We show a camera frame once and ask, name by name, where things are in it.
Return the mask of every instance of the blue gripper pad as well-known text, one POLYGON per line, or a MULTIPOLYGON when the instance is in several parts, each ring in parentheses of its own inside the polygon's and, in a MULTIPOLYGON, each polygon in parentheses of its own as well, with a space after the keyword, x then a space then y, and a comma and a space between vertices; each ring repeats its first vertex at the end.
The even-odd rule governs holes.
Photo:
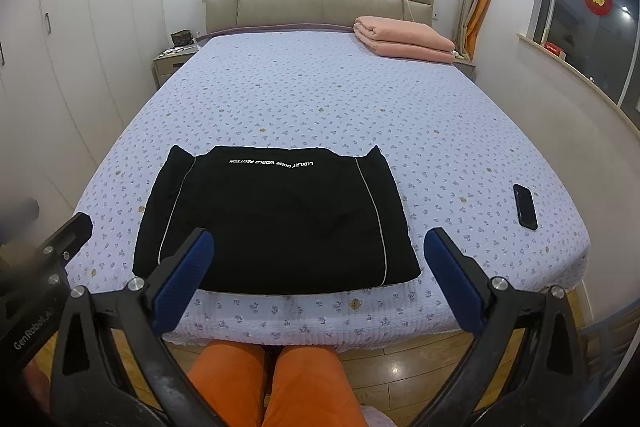
POLYGON ((202 232, 154 299, 151 328, 157 336, 175 330, 212 260, 213 237, 202 232))
POLYGON ((457 257, 462 261, 465 258, 460 250, 450 239, 447 245, 436 230, 441 230, 449 239, 442 229, 427 232, 424 236, 424 258, 460 327, 477 337, 484 330, 486 322, 482 298, 452 251, 455 248, 457 257))

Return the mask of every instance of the bolt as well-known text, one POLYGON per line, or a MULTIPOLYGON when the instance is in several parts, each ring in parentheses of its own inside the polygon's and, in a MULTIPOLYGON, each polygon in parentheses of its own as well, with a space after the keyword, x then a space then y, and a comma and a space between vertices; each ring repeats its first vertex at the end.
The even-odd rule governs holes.
POLYGON ((564 298, 564 290, 560 286, 551 286, 551 295, 556 299, 564 298))
POLYGON ((82 297, 84 295, 84 286, 74 286, 73 288, 71 288, 71 297, 73 299, 78 299, 79 297, 82 297))
POLYGON ((491 286, 498 291, 505 291, 509 287, 509 283, 504 277, 494 277, 491 279, 491 286))
POLYGON ((145 286, 145 280, 142 277, 133 277, 128 283, 127 288, 132 292, 137 292, 138 290, 142 290, 145 286))

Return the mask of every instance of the folded pink blanket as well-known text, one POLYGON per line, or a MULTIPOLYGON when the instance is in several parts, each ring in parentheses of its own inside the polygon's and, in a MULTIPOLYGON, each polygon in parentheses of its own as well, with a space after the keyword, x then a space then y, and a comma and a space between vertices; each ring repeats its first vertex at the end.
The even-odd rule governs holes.
POLYGON ((444 52, 452 52, 456 48, 453 42, 433 28, 417 22, 366 16, 358 17, 353 27, 373 41, 415 44, 444 52))
POLYGON ((413 44, 399 44, 398 42, 374 41, 369 39, 359 28, 353 29, 356 37, 359 38, 367 48, 376 55, 382 57, 395 58, 415 58, 417 60, 429 60, 431 62, 443 62, 453 64, 453 55, 440 50, 432 50, 423 46, 413 44))

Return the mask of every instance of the window sill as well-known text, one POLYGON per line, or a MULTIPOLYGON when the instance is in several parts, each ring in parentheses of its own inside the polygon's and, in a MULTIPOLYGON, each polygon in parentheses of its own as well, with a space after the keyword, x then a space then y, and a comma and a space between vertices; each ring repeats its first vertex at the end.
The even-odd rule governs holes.
POLYGON ((618 117, 620 117, 620 119, 634 132, 634 134, 636 135, 636 138, 640 140, 640 130, 638 130, 636 125, 629 119, 629 117, 624 113, 624 111, 622 111, 622 109, 620 109, 618 105, 604 93, 603 90, 601 90, 598 86, 596 86, 593 82, 591 82, 586 76, 580 73, 580 71, 575 69, 567 61, 562 60, 562 58, 558 57, 557 55, 554 55, 549 50, 544 49, 537 42, 532 41, 531 39, 522 35, 521 33, 516 33, 516 36, 521 41, 526 42, 529 46, 532 46, 533 48, 536 48, 537 50, 545 54, 547 57, 550 57, 556 62, 558 62, 559 64, 562 64, 562 66, 564 66, 565 69, 567 69, 568 71, 571 71, 575 76, 580 78, 581 81, 583 81, 585 84, 591 87, 591 89, 597 92, 600 95, 600 97, 609 105, 609 107, 611 107, 616 112, 618 117))

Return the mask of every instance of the nightstand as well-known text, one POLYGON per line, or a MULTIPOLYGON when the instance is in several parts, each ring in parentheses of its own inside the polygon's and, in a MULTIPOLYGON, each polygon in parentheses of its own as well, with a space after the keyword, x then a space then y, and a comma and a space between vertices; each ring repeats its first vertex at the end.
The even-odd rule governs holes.
POLYGON ((154 70, 158 79, 158 89, 171 78, 171 75, 180 69, 184 63, 196 54, 198 48, 195 44, 174 48, 161 53, 154 58, 154 70))
POLYGON ((458 68, 471 82, 476 81, 476 65, 471 60, 458 57, 453 61, 453 65, 458 68))

